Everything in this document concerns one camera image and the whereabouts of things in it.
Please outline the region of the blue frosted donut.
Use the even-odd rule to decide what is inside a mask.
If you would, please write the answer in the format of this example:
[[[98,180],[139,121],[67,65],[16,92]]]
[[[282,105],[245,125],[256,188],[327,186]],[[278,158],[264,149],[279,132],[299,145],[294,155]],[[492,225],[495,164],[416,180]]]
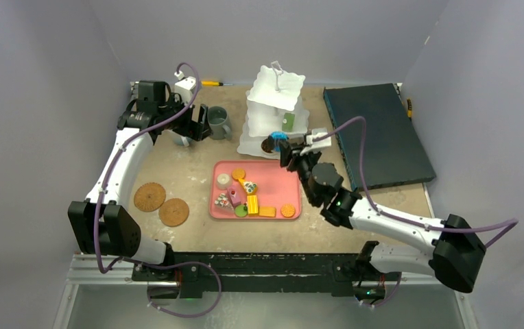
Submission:
[[[289,139],[288,135],[284,132],[272,132],[269,136],[269,139],[271,140],[271,150],[275,152],[280,151],[280,141],[286,141]]]

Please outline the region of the chocolate sprinkle donut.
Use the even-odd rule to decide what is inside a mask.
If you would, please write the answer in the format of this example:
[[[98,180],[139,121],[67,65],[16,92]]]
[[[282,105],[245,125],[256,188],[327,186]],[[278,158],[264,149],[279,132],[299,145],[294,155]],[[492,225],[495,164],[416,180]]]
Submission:
[[[272,138],[267,138],[261,142],[261,150],[266,154],[272,154],[275,152],[275,142]]]

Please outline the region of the grey mug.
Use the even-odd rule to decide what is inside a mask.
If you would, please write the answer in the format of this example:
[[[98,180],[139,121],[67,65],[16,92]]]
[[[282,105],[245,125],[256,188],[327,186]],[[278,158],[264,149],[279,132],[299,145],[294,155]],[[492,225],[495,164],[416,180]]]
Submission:
[[[232,126],[228,112],[220,106],[212,106],[207,112],[207,122],[211,129],[210,138],[213,140],[233,139]]]

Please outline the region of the green matcha cake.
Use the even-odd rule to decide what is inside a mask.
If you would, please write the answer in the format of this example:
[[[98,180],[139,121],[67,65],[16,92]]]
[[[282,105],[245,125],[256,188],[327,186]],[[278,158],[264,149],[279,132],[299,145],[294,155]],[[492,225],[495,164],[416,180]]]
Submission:
[[[283,120],[282,120],[282,131],[293,132],[295,118],[296,116],[293,113],[291,112],[285,113],[283,115]]]

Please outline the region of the yellow triangular sprinkle cake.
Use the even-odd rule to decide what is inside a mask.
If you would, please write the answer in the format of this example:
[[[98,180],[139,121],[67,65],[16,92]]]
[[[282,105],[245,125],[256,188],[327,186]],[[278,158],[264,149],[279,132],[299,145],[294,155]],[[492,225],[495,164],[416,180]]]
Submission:
[[[245,179],[238,179],[242,189],[245,191],[246,195],[255,195],[258,191],[258,185],[255,182],[248,181]]]

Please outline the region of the white three-tier cake stand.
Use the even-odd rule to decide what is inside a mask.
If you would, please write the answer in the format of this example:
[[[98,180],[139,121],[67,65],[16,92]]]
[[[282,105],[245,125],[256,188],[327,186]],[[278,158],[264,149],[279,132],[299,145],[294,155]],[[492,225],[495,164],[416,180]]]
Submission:
[[[279,152],[263,152],[261,142],[272,132],[283,132],[282,120],[287,112],[296,116],[293,132],[285,132],[288,137],[307,132],[309,111],[303,106],[301,96],[304,82],[304,75],[286,71],[277,60],[261,66],[252,88],[246,92],[247,110],[237,147],[239,154],[279,158]]]

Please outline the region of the white small cup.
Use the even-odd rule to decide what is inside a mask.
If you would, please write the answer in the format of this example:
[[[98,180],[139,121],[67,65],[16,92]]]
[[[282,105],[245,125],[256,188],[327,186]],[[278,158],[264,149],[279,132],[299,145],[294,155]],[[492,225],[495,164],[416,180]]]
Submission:
[[[194,142],[192,138],[182,136],[180,134],[175,133],[172,130],[168,130],[167,132],[169,133],[169,136],[172,142],[177,146],[190,147]]]

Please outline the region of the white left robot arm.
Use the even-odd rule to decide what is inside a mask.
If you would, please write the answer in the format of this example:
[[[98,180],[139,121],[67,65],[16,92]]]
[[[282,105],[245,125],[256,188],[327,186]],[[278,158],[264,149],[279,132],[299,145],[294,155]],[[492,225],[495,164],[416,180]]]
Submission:
[[[200,86],[194,77],[182,77],[174,85],[134,83],[134,98],[118,119],[115,143],[100,177],[84,200],[71,202],[67,211],[82,253],[144,263],[158,280],[175,274],[171,245],[142,234],[128,213],[128,201],[139,169],[163,131],[193,141],[211,133],[207,106],[199,107],[197,121],[192,119]]]

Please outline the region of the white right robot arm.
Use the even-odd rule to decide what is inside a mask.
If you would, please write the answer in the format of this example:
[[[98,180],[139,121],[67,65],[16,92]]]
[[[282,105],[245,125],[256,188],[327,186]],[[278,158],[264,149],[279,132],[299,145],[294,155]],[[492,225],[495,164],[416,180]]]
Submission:
[[[444,286],[470,293],[486,254],[486,245],[468,222],[421,217],[371,204],[357,191],[343,187],[335,166],[320,162],[320,152],[303,143],[281,141],[280,166],[298,175],[309,203],[335,227],[363,230],[400,241],[400,246],[367,242],[356,261],[358,274],[372,279],[392,272],[433,276]]]

